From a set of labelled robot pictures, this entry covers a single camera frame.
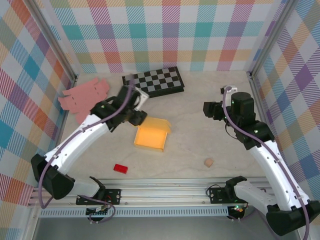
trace small red cube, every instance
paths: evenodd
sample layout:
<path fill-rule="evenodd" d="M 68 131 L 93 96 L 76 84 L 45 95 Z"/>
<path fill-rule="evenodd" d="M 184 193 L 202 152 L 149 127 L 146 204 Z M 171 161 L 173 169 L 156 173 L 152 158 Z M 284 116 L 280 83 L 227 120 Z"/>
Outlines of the small red cube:
<path fill-rule="evenodd" d="M 116 171 L 116 172 L 122 173 L 122 174 L 127 174 L 128 167 L 127 166 L 122 166 L 120 164 L 116 164 L 116 165 L 114 165 L 113 170 Z"/>

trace yellow box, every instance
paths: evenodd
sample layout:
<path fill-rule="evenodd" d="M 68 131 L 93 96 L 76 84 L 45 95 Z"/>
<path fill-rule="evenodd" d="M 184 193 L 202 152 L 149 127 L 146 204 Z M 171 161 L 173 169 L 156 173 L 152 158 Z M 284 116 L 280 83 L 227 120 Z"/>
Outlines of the yellow box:
<path fill-rule="evenodd" d="M 167 135 L 171 133 L 170 127 L 171 124 L 167 120 L 148 116 L 138 126 L 134 145 L 139 148 L 163 152 Z"/>

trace checkered board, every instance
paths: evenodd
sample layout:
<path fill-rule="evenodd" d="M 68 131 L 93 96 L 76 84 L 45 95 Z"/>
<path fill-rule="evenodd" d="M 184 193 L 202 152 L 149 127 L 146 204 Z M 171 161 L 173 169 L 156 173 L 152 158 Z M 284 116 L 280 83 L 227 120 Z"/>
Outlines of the checkered board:
<path fill-rule="evenodd" d="M 183 92 L 185 87 L 176 66 L 137 73 L 133 77 L 135 86 L 149 94 L 150 98 Z M 130 75 L 122 77 L 124 85 L 128 85 L 129 80 Z"/>

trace small tan object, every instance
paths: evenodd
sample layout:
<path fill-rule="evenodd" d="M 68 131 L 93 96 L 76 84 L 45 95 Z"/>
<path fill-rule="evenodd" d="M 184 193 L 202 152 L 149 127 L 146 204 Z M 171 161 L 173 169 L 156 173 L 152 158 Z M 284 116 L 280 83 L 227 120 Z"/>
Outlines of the small tan object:
<path fill-rule="evenodd" d="M 214 163 L 214 161 L 211 158 L 207 158 L 204 161 L 204 165 L 206 165 L 208 168 L 210 168 L 213 163 Z"/>

